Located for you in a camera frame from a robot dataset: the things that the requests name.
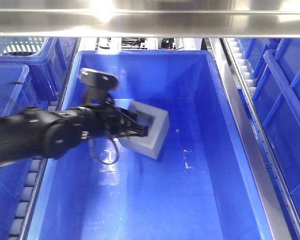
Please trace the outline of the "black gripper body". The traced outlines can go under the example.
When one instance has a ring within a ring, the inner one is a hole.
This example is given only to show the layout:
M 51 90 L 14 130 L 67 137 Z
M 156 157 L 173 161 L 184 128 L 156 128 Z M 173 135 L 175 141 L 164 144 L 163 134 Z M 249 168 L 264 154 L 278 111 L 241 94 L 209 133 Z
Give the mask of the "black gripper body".
M 126 129 L 138 127 L 138 125 L 121 125 L 117 106 L 112 102 L 103 105 L 86 103 L 82 107 L 85 111 L 82 133 L 91 138 L 123 138 Z

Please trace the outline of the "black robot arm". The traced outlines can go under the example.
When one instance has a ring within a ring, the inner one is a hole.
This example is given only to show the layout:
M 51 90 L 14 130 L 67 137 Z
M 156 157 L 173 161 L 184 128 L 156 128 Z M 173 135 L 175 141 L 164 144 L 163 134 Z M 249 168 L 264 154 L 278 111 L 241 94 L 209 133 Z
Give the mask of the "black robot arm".
M 148 136 L 148 126 L 137 119 L 110 102 L 55 112 L 25 108 L 0 117 L 0 168 L 36 156 L 59 159 L 88 139 Z

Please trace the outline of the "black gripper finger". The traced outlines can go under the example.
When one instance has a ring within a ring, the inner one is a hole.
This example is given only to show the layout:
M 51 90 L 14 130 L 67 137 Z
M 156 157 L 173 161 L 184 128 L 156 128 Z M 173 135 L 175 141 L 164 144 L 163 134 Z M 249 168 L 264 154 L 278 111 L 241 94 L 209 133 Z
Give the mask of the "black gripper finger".
M 149 134 L 149 127 L 148 126 L 141 126 L 141 127 L 129 127 L 125 130 L 123 136 L 124 137 L 147 137 Z
M 119 123 L 121 125 L 138 125 L 138 115 L 125 108 L 117 107 L 119 114 Z

